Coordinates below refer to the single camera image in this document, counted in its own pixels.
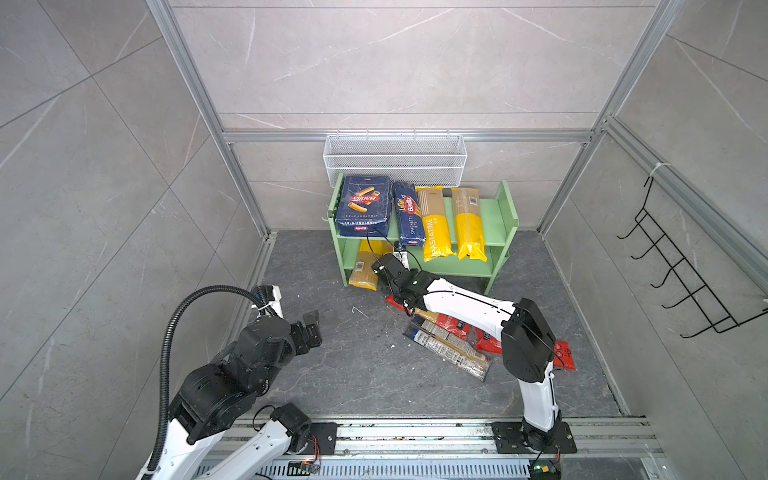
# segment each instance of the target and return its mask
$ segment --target aluminum frame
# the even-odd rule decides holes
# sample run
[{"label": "aluminum frame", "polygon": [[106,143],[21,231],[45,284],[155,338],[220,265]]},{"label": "aluminum frame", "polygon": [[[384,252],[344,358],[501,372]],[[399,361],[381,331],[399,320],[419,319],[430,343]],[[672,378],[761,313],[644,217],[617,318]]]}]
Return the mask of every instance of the aluminum frame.
[{"label": "aluminum frame", "polygon": [[609,117],[605,130],[646,172],[654,171],[654,179],[712,240],[746,273],[763,292],[768,293],[768,252],[739,227],[722,210],[709,202],[707,196],[690,184],[685,177],[630,128],[616,117]]},{"label": "aluminum frame", "polygon": [[230,144],[256,142],[324,142],[328,135],[368,134],[368,135],[413,135],[413,134],[460,134],[464,141],[579,141],[587,142],[592,138],[592,131],[586,128],[519,128],[519,129],[357,129],[334,130],[322,128],[284,129],[284,130],[225,130],[223,138]]},{"label": "aluminum frame", "polygon": [[594,153],[597,145],[605,135],[605,129],[603,124],[608,117],[613,117],[619,112],[621,106],[629,97],[632,92],[632,88],[637,83],[637,79],[643,73],[643,70],[648,65],[650,58],[661,43],[662,38],[672,25],[672,21],[677,16],[677,13],[683,7],[685,0],[660,0],[654,14],[650,17],[645,31],[640,37],[640,41],[637,43],[637,47],[634,49],[632,56],[624,67],[624,71],[621,72],[621,76],[616,82],[614,90],[611,95],[608,96],[608,100],[605,102],[602,111],[598,115],[598,119],[592,128],[592,139],[590,144],[584,145],[579,153],[576,155],[574,163],[563,178],[558,191],[555,192],[552,202],[544,213],[544,216],[539,221],[536,230],[545,235],[549,228],[552,226],[554,219],[560,213],[565,201],[571,194],[576,181],[584,172],[589,159]]},{"label": "aluminum frame", "polygon": [[[240,417],[216,444],[206,460],[226,458],[253,435],[251,415]],[[261,416],[256,423],[264,423]],[[574,458],[665,458],[649,422],[642,418],[607,417],[564,419],[573,433],[578,452]],[[405,458],[535,458],[538,453],[498,454],[492,422],[520,422],[521,419],[435,416],[430,418],[351,418],[322,415],[313,422],[335,422],[334,455],[323,458],[405,459]],[[311,455],[285,455],[304,459]],[[554,458],[543,454],[542,458]]]},{"label": "aluminum frame", "polygon": [[200,112],[200,116],[208,127],[210,136],[213,138],[216,148],[224,159],[224,164],[230,171],[232,180],[234,180],[237,191],[240,192],[240,196],[243,198],[243,202],[248,209],[253,224],[256,225],[261,236],[266,238],[270,229],[266,225],[264,215],[259,208],[259,204],[256,202],[256,197],[253,195],[253,191],[250,189],[250,185],[243,173],[240,162],[237,161],[237,157],[235,157],[230,145],[223,138],[223,128],[221,127],[221,122],[214,109],[214,104],[205,89],[205,85],[200,78],[197,68],[195,67],[187,43],[184,41],[181,29],[176,22],[176,17],[174,16],[170,5],[168,5],[167,0],[147,0],[147,5],[154,16],[157,27],[160,29],[163,38],[165,38],[165,41],[168,44],[170,54],[176,61],[176,65],[179,68],[181,77],[184,79],[184,83],[186,83],[187,88],[189,88],[190,94],[197,106],[197,110]]}]

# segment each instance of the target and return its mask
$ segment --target yellow pasta package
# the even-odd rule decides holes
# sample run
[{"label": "yellow pasta package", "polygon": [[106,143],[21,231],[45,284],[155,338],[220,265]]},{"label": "yellow pasta package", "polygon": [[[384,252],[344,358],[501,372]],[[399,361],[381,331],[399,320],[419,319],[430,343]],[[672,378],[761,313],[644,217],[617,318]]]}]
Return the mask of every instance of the yellow pasta package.
[{"label": "yellow pasta package", "polygon": [[349,277],[349,285],[375,291],[379,278],[373,272],[371,266],[380,256],[385,253],[391,253],[393,248],[389,242],[384,240],[370,240],[370,242],[371,245],[369,247],[367,239],[360,241],[360,248],[357,251],[357,258],[355,260],[355,269]]},{"label": "yellow pasta package", "polygon": [[418,187],[419,207],[427,234],[424,243],[424,261],[437,257],[455,255],[451,250],[451,234],[448,230],[448,218],[445,217],[445,204],[442,201],[442,187]]},{"label": "yellow pasta package", "polygon": [[472,258],[487,262],[478,201],[480,190],[476,188],[452,188],[451,191],[453,194],[453,216],[456,222],[458,259]]}]

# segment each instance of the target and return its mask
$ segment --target metal mesh basket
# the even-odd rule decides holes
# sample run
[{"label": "metal mesh basket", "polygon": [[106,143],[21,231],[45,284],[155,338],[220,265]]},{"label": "metal mesh basket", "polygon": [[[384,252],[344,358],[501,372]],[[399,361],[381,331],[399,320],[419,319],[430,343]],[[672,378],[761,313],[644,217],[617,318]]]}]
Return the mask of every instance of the metal mesh basket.
[{"label": "metal mesh basket", "polygon": [[458,134],[336,134],[326,137],[323,160],[331,186],[344,174],[458,187],[467,149]]}]

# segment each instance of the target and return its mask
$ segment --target barilla logo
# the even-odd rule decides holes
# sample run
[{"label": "barilla logo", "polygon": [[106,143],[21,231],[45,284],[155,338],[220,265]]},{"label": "barilla logo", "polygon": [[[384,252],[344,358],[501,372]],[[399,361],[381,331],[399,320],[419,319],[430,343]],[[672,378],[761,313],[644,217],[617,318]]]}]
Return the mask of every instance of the barilla logo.
[{"label": "barilla logo", "polygon": [[376,202],[380,200],[381,197],[379,195],[355,195],[354,197],[350,198],[350,202],[360,202],[361,204],[370,205],[373,202]]},{"label": "barilla logo", "polygon": [[416,206],[416,202],[413,200],[413,197],[410,197],[409,195],[402,195],[397,200],[397,206],[401,211],[406,212],[407,214],[422,216],[422,213],[419,211],[419,207]]}]

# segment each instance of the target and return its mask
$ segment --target wall hook rack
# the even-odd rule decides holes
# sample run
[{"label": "wall hook rack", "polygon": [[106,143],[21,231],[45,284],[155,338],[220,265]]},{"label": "wall hook rack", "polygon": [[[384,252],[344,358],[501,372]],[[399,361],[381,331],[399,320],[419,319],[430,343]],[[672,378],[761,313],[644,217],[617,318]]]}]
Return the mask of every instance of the wall hook rack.
[{"label": "wall hook rack", "polygon": [[[670,275],[674,274],[675,277],[683,285],[683,288],[685,289],[685,291],[687,293],[686,296],[684,296],[683,298],[678,300],[674,305],[669,305],[669,306],[662,305],[662,307],[665,308],[665,309],[671,309],[671,308],[674,308],[674,307],[680,305],[685,300],[692,299],[693,302],[696,303],[696,307],[698,307],[699,311],[701,311],[701,314],[704,315],[704,318],[709,323],[709,326],[704,327],[703,329],[699,330],[698,332],[693,333],[692,335],[680,334],[680,336],[685,338],[685,339],[689,339],[689,338],[693,338],[693,337],[695,337],[695,336],[697,336],[697,335],[699,335],[701,333],[704,333],[704,332],[706,332],[709,329],[712,329],[712,330],[714,330],[717,333],[724,333],[724,332],[727,332],[730,329],[734,329],[734,328],[736,328],[738,326],[742,326],[743,324],[745,324],[747,322],[751,322],[752,320],[754,320],[754,319],[756,319],[758,317],[761,317],[763,315],[768,314],[768,308],[765,308],[765,309],[763,309],[763,311],[761,313],[758,313],[757,315],[752,316],[752,317],[750,317],[750,318],[748,318],[746,320],[742,320],[742,321],[736,320],[733,317],[733,315],[731,315],[730,311],[728,311],[728,309],[725,307],[725,305],[723,305],[723,302],[720,301],[720,298],[718,298],[717,295],[715,294],[715,292],[712,291],[712,289],[710,288],[709,284],[707,284],[707,282],[704,281],[704,279],[701,277],[701,275],[696,270],[696,268],[694,268],[694,266],[690,263],[690,261],[688,260],[688,257],[683,255],[683,252],[675,244],[675,242],[672,241],[672,239],[669,237],[669,235],[667,235],[667,232],[664,231],[663,228],[661,228],[661,225],[659,225],[659,223],[656,221],[656,219],[650,214],[650,212],[648,210],[646,210],[645,206],[646,206],[646,204],[648,202],[648,195],[650,194],[650,188],[653,186],[653,184],[654,184],[654,178],[653,177],[648,177],[648,179],[645,180],[645,184],[643,184],[643,186],[645,187],[647,185],[648,189],[645,192],[645,199],[643,200],[643,206],[640,208],[640,211],[637,212],[637,215],[634,216],[634,227],[632,227],[632,230],[630,230],[629,233],[627,233],[623,237],[622,236],[617,236],[617,237],[620,240],[623,240],[623,239],[629,237],[636,229],[639,228],[645,234],[646,238],[650,241],[650,247],[648,247],[648,249],[645,250],[643,252],[643,254],[640,255],[639,257],[636,257],[636,256],[632,255],[631,256],[632,260],[639,260],[639,259],[645,257],[646,255],[648,255],[648,252],[650,252],[652,250],[656,250],[659,253],[659,255],[661,255],[661,258],[664,259],[664,262],[667,263],[667,266],[669,267],[669,269],[667,270],[667,274],[664,275],[664,278],[661,280],[661,283],[659,283],[658,285],[654,285],[652,283],[651,286],[653,288],[661,288],[667,282],[667,279],[670,277]],[[648,233],[648,231],[645,229],[645,227],[643,227],[642,222],[644,220],[648,220],[648,221],[652,222],[653,225],[655,225],[656,228],[661,232],[661,235],[656,240],[654,240],[654,238]],[[680,259],[677,262],[675,262],[675,263],[672,263],[669,260],[669,258],[667,258],[667,255],[664,255],[664,252],[662,252],[661,249],[659,248],[659,242],[661,242],[664,238],[666,238],[667,241],[672,245],[672,247],[680,254]],[[688,284],[685,283],[685,281],[683,280],[683,278],[680,275],[680,273],[676,270],[676,268],[678,268],[679,266],[684,266],[684,264],[689,266],[689,268],[695,273],[696,278],[701,282],[701,285],[699,287],[697,287],[695,289],[692,289],[692,287],[690,287]],[[699,303],[699,300],[695,297],[695,295],[697,293],[699,293],[700,291],[702,291],[702,290],[708,291],[712,295],[712,297],[717,301],[717,303],[720,305],[720,307],[723,309],[723,311],[726,314],[724,318],[714,322],[710,318],[710,316],[707,315],[707,312],[704,311],[704,308],[702,308],[701,304]]]}]

